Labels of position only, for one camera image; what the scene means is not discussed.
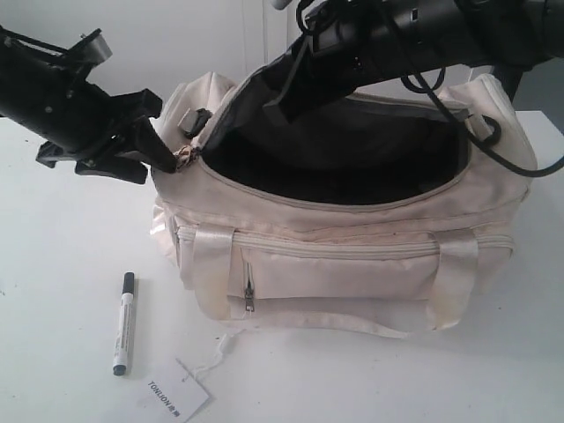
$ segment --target zipper pull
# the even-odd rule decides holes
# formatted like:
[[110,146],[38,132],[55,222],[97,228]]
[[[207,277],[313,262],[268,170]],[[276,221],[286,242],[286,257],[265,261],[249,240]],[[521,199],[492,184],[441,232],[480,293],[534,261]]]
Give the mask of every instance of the zipper pull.
[[245,288],[245,309],[250,313],[255,311],[255,290],[250,284],[250,279]]

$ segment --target front pocket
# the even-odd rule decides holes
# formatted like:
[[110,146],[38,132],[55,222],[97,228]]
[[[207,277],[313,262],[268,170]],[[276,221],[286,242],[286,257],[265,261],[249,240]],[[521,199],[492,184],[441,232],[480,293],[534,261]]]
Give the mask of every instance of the front pocket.
[[[182,226],[178,231],[181,275],[188,288],[192,285],[191,255],[196,230],[195,226]],[[497,228],[496,233],[488,234],[483,227],[479,232],[480,286],[508,260],[514,243]],[[425,234],[414,234],[413,239],[421,235]],[[428,298],[439,265],[436,241],[371,245],[364,238],[362,244],[347,242],[288,241],[235,232],[229,294],[244,298],[252,274],[256,299]]]

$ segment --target white string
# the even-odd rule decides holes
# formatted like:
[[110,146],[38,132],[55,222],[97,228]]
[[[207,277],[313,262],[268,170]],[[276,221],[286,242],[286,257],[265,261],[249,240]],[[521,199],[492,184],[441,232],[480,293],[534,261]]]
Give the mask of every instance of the white string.
[[[243,313],[243,316],[241,317],[241,320],[244,320],[247,317],[247,314],[248,311],[245,311],[245,313]],[[192,371],[194,379],[196,379],[198,382],[201,382],[202,378],[206,377],[211,370],[213,370],[215,367],[220,366],[225,360],[225,357],[233,351],[233,349],[230,348],[230,346],[233,344],[233,341],[244,331],[245,329],[241,329],[237,330],[235,333],[225,333],[219,340],[218,346],[216,346],[215,348],[215,353],[211,358],[211,362],[206,366],[196,367]]]

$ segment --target bag opening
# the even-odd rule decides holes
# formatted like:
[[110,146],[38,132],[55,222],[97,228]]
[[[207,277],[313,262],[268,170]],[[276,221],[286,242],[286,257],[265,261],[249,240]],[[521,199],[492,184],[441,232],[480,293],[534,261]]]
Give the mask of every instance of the bag opening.
[[429,106],[352,97],[276,127],[260,107],[267,91],[251,80],[203,152],[211,169],[251,188],[315,203],[386,204],[437,189],[468,165],[467,140]]

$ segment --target black marker cap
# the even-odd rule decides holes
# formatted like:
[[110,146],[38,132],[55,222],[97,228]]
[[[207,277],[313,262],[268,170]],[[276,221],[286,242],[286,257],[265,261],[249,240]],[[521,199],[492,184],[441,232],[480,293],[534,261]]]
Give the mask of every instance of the black marker cap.
[[125,375],[125,366],[114,366],[114,375],[115,376],[123,376]]
[[122,293],[131,293],[135,290],[135,275],[128,271],[125,275],[123,275],[123,292]]

